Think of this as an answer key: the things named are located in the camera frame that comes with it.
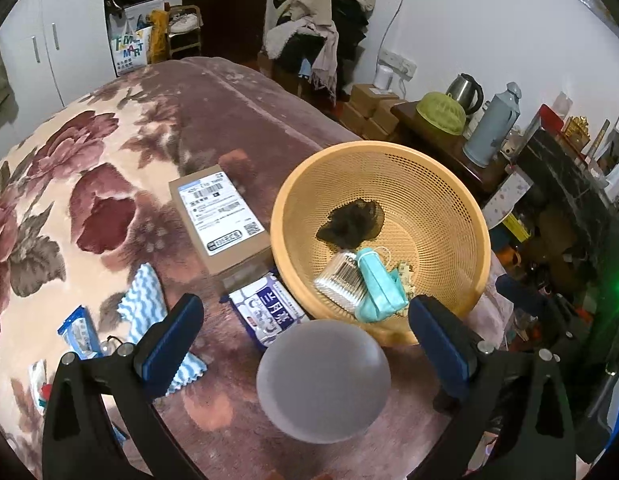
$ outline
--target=yellow bag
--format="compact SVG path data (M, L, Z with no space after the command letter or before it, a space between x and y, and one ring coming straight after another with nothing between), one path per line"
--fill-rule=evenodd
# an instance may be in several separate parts
M166 10L152 10L149 14L149 21L153 24L149 46L149 62L160 63L168 59L165 35L167 34L169 13Z

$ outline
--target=metal screw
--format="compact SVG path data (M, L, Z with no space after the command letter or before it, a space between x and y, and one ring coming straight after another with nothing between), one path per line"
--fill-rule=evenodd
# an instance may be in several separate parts
M122 345L120 345L118 347L118 349L116 350L116 352L118 353L119 356L121 357L125 357L130 355L132 352L134 351L134 345L133 343L123 343Z
M67 352L60 358L60 362L64 365L68 365L73 363L75 358L76 354L74 354L73 352Z
M479 352L482 352L485 355L490 355L496 348L489 341L479 341L477 344L477 348Z
M539 357L544 361L551 361L554 358L554 355L546 348L541 348L539 350Z

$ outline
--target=electric kettle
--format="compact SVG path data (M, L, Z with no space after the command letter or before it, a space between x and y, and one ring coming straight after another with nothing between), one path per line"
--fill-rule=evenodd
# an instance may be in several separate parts
M483 105L483 89L469 74L459 74L445 93L454 101L458 101L467 115L473 114ZM477 95L477 99L472 106L474 94Z

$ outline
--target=shopping bag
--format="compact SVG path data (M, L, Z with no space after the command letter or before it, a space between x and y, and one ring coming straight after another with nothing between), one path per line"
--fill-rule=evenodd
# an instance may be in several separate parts
M112 57L117 75L132 72L147 64L151 29L145 27L132 32L127 25L123 35L112 40Z

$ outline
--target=cardboard box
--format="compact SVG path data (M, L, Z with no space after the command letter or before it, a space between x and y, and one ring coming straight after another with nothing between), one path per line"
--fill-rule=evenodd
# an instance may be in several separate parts
M269 79L273 79L273 60L267 57L267 53L260 51L257 56L257 61L260 73L267 76Z
M387 99L398 99L398 96L389 90L379 90L374 85L352 86L350 104L366 119L372 117L379 103Z
M363 127L366 120L356 108L349 103L343 105L343 113L341 114L341 124L350 132L360 136L363 133Z
M388 133L374 119L369 119L363 128L363 139L387 140Z
M374 122L378 124L387 134L394 133L394 130L398 126L398 118L391 112L392 106L406 103L403 99L385 99L381 101L374 113Z
M169 189L219 294L255 282L272 268L269 233L220 166L174 180Z
M287 72L274 63L272 78L290 94L300 97L303 101L311 102L313 95L311 84L304 77Z

